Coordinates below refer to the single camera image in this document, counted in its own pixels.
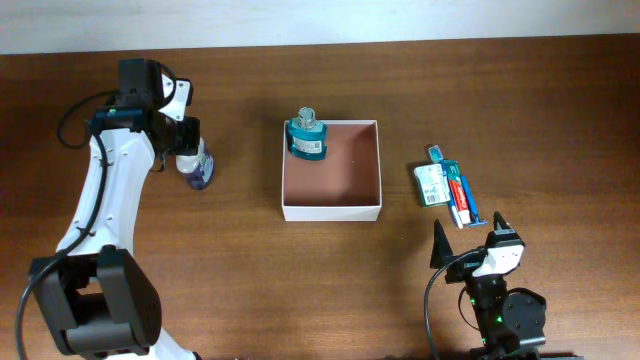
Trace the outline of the red green toothpaste tube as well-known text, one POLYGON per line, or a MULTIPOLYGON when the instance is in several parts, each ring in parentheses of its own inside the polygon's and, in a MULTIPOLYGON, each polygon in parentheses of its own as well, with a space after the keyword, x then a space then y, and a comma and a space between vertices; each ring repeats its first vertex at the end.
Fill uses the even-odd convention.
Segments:
POLYGON ((462 226, 468 225, 471 222, 471 214, 469 202, 462 184, 458 162, 454 160, 444 160, 442 165, 447 175, 450 191, 453 194, 460 223, 462 226))

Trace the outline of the clear soap pump bottle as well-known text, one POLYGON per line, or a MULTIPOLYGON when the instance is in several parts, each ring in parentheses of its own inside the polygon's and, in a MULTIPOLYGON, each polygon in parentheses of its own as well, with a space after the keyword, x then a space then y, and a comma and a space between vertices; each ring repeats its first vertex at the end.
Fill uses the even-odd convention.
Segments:
POLYGON ((200 139, 195 155, 177 155, 176 166, 190 187, 195 190, 208 187, 215 171, 214 158, 203 139, 200 139))

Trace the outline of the blue white toothbrush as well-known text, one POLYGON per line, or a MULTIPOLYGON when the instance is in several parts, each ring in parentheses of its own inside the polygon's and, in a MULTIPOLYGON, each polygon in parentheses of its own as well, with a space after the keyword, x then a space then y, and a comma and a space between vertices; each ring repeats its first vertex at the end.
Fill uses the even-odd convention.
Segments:
POLYGON ((446 173, 445 166, 444 166, 444 156, 442 155, 442 152, 441 152, 441 150, 440 150, 438 145, 430 146, 428 148, 428 154, 429 154, 429 157, 430 157, 431 161, 434 164, 440 164, 441 165, 441 168, 442 168, 442 171, 443 171, 443 179, 444 179, 445 187, 446 187, 446 189, 448 191, 448 194, 449 194, 449 209, 450 209, 450 212, 451 212, 451 216, 452 216, 456 226, 459 229, 462 229, 463 228, 463 223, 461 221, 461 218, 459 216, 459 213, 458 213, 458 210, 457 210, 457 207, 456 207, 456 202, 455 202, 455 198, 454 198, 453 192, 451 191, 451 188, 450 188, 449 183, 448 183, 448 177, 447 177, 447 173, 446 173))

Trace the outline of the teal mouthwash bottle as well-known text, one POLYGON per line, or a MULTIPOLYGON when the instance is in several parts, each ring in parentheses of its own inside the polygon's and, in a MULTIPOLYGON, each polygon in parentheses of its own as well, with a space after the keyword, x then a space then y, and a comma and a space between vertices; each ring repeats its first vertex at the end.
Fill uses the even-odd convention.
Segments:
POLYGON ((321 161, 326 158, 328 126, 316 118, 311 107, 302 107, 286 125, 289 151, 296 157, 321 161))

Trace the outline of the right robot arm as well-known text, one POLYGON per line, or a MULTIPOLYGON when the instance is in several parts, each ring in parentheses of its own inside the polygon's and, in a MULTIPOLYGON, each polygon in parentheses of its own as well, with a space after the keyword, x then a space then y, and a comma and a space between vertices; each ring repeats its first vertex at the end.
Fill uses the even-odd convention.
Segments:
POLYGON ((505 276, 516 270, 526 248, 515 229, 496 212, 485 244, 460 255, 453 253, 444 229, 434 222, 429 280, 424 306, 439 276, 462 283, 468 294, 483 346, 469 351, 473 359, 539 359, 546 343, 546 299, 526 288, 507 288, 505 276))

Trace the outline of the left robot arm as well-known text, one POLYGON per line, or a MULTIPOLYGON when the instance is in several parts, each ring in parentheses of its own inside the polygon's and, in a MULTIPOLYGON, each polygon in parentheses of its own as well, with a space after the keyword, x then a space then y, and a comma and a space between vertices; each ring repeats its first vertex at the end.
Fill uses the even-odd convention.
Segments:
POLYGON ((198 358, 164 330, 159 294, 133 247, 142 189, 155 161, 175 155, 193 170, 205 152, 198 119, 185 113, 192 93, 189 80, 158 61, 120 61, 118 89, 87 124, 91 158, 73 221, 55 254, 31 264, 15 324, 21 358, 29 298, 64 355, 198 358))

